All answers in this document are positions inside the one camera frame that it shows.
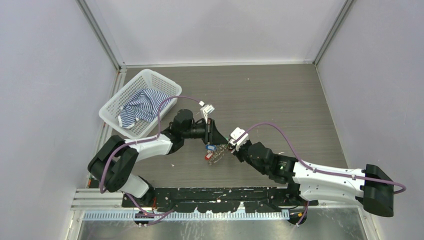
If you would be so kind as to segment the blue key tag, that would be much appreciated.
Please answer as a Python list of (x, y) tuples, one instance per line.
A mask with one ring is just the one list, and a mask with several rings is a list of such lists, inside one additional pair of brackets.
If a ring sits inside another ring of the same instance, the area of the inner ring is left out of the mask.
[(215, 151), (216, 151), (216, 149), (217, 149), (217, 146), (216, 146), (216, 145), (212, 145), (212, 144), (207, 144), (207, 145), (205, 146), (205, 148), (206, 148), (206, 150), (207, 150), (207, 151), (215, 152)]

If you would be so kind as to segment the large metal keyring disc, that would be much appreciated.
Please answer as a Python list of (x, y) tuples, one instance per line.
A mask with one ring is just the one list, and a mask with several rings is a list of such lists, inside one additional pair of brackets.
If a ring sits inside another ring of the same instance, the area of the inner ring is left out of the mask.
[(216, 150), (212, 152), (212, 156), (208, 160), (208, 164), (212, 165), (218, 162), (224, 154), (229, 150), (229, 146), (226, 145), (218, 145)]

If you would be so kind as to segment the red key tag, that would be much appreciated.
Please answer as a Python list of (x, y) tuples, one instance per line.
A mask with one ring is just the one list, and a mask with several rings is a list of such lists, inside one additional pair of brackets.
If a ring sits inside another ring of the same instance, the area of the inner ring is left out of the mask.
[(207, 153), (206, 155), (205, 155), (205, 157), (204, 157), (204, 159), (206, 160), (206, 161), (209, 161), (211, 158), (212, 158), (212, 156), (214, 155), (214, 153), (213, 152), (209, 152), (209, 153)]

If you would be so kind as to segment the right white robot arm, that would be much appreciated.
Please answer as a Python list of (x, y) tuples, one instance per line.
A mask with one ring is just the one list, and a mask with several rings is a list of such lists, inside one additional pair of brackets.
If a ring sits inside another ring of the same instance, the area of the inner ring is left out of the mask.
[(262, 175), (278, 184), (286, 184), (285, 198), (291, 205), (301, 202), (333, 201), (362, 206), (380, 217), (394, 216), (394, 186), (391, 178), (378, 166), (364, 169), (302, 164), (295, 157), (280, 155), (261, 142), (231, 144), (231, 153)]

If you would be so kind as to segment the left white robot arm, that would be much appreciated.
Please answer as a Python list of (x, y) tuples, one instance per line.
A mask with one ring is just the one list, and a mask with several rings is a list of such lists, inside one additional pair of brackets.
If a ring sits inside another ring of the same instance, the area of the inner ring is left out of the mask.
[(228, 143), (213, 119), (195, 121), (192, 111), (181, 109), (159, 136), (137, 140), (111, 136), (89, 162), (87, 170), (100, 181), (102, 191), (130, 194), (141, 207), (148, 207), (154, 199), (150, 191), (152, 186), (142, 177), (132, 174), (135, 163), (170, 155), (179, 150), (186, 139), (200, 139), (205, 145), (214, 146)]

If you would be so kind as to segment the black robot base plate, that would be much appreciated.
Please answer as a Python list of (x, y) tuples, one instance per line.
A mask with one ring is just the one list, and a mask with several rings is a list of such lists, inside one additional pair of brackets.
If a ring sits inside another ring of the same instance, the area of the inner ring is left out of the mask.
[(246, 213), (276, 213), (306, 205), (289, 195), (285, 187), (161, 187), (148, 190), (135, 201), (142, 208), (177, 213), (234, 213), (241, 206)]

